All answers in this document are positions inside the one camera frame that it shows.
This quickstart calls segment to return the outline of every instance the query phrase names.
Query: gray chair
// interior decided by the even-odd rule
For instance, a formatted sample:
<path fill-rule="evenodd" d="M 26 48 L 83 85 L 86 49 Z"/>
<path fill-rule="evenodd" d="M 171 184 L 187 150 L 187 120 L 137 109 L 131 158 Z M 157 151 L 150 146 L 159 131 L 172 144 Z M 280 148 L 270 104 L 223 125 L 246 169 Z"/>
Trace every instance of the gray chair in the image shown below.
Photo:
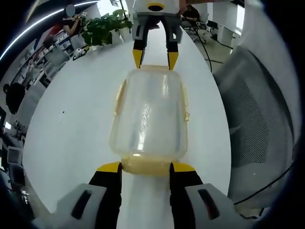
<path fill-rule="evenodd" d="M 52 63 L 56 68 L 60 68 L 63 63 L 67 62 L 70 57 L 64 53 L 58 46 L 55 46 L 47 55 L 46 59 Z"/>
<path fill-rule="evenodd" d="M 22 164 L 22 148 L 9 146 L 8 149 L 8 164 Z"/>
<path fill-rule="evenodd" d="M 214 74 L 230 128 L 232 171 L 229 198 L 240 201 L 279 177 L 292 163 L 292 121 L 284 97 L 264 66 L 238 46 Z M 243 208 L 271 205 L 285 183 L 243 202 Z"/>
<path fill-rule="evenodd" d="M 25 186 L 24 169 L 22 167 L 22 149 L 9 146 L 7 161 L 12 190 L 19 190 Z"/>
<path fill-rule="evenodd" d="M 45 75 L 47 76 L 47 79 L 50 81 L 52 81 L 52 79 L 56 76 L 58 72 L 58 69 L 51 62 L 46 62 L 43 66 L 43 70 Z"/>

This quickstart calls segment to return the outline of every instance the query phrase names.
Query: window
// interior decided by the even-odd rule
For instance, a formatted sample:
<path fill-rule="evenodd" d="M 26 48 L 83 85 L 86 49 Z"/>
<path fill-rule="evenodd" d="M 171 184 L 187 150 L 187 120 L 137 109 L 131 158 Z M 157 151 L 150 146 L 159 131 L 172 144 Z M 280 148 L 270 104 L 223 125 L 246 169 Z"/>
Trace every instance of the window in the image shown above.
<path fill-rule="evenodd" d="M 11 124 L 9 124 L 8 122 L 5 122 L 5 126 L 4 126 L 6 129 L 11 129 Z"/>
<path fill-rule="evenodd" d="M 122 4 L 124 10 L 128 11 L 126 1 L 122 0 Z M 97 3 L 97 7 L 99 8 L 101 16 L 105 15 L 106 13 L 112 14 L 112 12 L 114 12 L 115 10 L 121 9 L 121 4 L 119 1 L 118 1 L 118 5 L 119 5 L 118 7 L 113 6 L 109 0 L 101 0 Z"/>
<path fill-rule="evenodd" d="M 242 30 L 243 26 L 244 26 L 244 7 L 237 5 L 236 27 Z"/>

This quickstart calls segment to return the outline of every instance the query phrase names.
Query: floor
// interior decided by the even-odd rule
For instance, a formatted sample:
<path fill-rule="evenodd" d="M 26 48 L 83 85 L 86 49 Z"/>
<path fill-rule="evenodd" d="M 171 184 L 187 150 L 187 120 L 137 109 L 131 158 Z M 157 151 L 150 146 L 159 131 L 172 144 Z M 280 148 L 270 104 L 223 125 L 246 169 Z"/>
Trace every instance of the floor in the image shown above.
<path fill-rule="evenodd" d="M 197 48 L 199 49 L 199 51 L 201 52 L 201 54 L 203 55 L 203 57 L 206 59 L 208 66 L 210 66 L 209 61 L 207 60 L 208 58 L 207 58 L 206 52 L 198 39 L 195 40 L 195 44 L 196 44 Z M 217 41 L 214 41 L 213 39 L 211 39 L 210 42 L 205 44 L 205 48 L 209 54 L 209 57 L 210 57 L 210 60 L 212 63 L 212 72 L 214 73 L 229 58 L 231 49 L 222 46 L 221 44 L 219 44 Z"/>

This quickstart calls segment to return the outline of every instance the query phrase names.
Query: mesh chair back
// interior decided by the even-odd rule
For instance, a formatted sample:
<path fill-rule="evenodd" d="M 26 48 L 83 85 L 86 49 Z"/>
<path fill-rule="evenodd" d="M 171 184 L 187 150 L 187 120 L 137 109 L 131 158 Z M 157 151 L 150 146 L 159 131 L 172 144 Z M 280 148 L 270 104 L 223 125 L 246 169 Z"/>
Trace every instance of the mesh chair back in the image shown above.
<path fill-rule="evenodd" d="M 229 197 L 236 202 L 268 185 L 290 166 L 291 116 L 272 76 L 246 49 L 237 47 L 214 77 L 230 128 Z M 248 200 L 244 207 L 268 207 L 284 181 Z"/>

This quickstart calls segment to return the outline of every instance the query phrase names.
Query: white table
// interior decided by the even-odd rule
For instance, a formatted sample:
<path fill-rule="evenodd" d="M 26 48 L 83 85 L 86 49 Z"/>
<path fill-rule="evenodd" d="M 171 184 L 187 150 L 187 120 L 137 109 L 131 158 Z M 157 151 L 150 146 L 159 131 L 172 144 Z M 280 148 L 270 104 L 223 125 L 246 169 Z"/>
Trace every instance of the white table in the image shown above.
<path fill-rule="evenodd" d="M 135 68 L 132 47 L 129 42 L 68 61 L 35 110 L 23 165 L 50 212 L 78 184 L 88 183 L 99 166 L 120 160 L 110 150 L 109 137 L 119 86 Z M 150 31 L 143 63 L 167 65 L 163 29 Z M 185 32 L 175 71 L 186 87 L 190 112 L 188 152 L 182 161 L 194 166 L 204 183 L 227 194 L 231 149 L 223 102 L 206 62 Z M 124 172 L 117 228 L 173 228 L 169 195 L 168 178 Z"/>

